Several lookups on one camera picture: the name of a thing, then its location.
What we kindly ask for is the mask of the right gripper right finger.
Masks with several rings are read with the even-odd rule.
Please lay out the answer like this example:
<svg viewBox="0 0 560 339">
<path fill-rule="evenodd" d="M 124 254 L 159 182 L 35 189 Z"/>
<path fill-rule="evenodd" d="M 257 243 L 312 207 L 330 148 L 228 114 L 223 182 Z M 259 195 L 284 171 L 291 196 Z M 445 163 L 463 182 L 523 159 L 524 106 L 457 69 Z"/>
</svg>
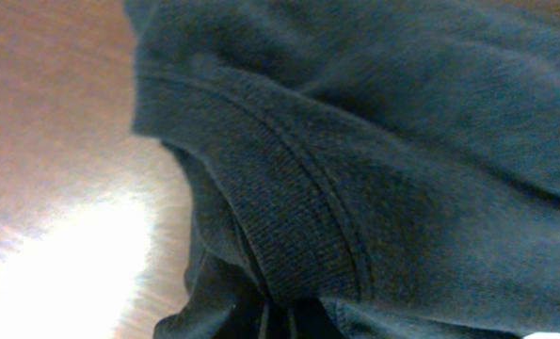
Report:
<svg viewBox="0 0 560 339">
<path fill-rule="evenodd" d="M 290 339 L 344 339 L 318 299 L 301 299 L 288 310 Z"/>
</svg>

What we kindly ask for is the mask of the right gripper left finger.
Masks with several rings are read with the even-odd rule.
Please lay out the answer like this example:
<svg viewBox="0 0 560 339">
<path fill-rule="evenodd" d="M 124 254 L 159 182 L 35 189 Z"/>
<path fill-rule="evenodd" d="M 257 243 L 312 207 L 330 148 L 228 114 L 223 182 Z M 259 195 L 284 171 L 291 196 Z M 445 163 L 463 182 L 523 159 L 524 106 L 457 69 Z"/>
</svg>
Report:
<svg viewBox="0 0 560 339">
<path fill-rule="evenodd" d="M 266 339 L 270 304 L 264 299 L 239 299 L 222 329 L 223 339 Z"/>
</svg>

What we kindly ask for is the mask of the dark green t-shirt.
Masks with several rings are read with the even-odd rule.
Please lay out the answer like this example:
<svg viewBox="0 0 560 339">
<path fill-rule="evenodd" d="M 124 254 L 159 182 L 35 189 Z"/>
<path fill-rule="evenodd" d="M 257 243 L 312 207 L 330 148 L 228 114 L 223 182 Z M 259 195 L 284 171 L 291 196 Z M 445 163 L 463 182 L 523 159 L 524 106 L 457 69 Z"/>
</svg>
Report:
<svg viewBox="0 0 560 339">
<path fill-rule="evenodd" d="M 485 1 L 153 0 L 134 130 L 184 171 L 189 300 L 318 299 L 344 338 L 560 332 L 560 19 Z"/>
</svg>

